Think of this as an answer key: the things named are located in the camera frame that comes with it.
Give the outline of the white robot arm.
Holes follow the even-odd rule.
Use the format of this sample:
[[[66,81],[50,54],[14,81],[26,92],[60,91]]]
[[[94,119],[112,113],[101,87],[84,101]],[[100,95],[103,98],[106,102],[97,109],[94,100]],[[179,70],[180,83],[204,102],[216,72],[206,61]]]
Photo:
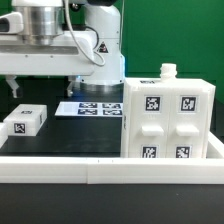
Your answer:
[[[124,80],[117,0],[12,0],[0,16],[0,75],[20,92],[18,76],[66,76],[77,87],[111,91]]]

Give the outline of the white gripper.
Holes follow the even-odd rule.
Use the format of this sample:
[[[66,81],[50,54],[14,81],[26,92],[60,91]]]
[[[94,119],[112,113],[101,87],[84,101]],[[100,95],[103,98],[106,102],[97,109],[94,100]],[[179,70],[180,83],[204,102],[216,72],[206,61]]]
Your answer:
[[[14,98],[21,96],[21,88],[14,75],[69,76],[66,93],[74,95],[78,86],[73,75],[92,75],[95,65],[76,46],[69,31],[53,39],[50,46],[23,43],[19,35],[0,35],[0,74],[9,75],[6,82]]]

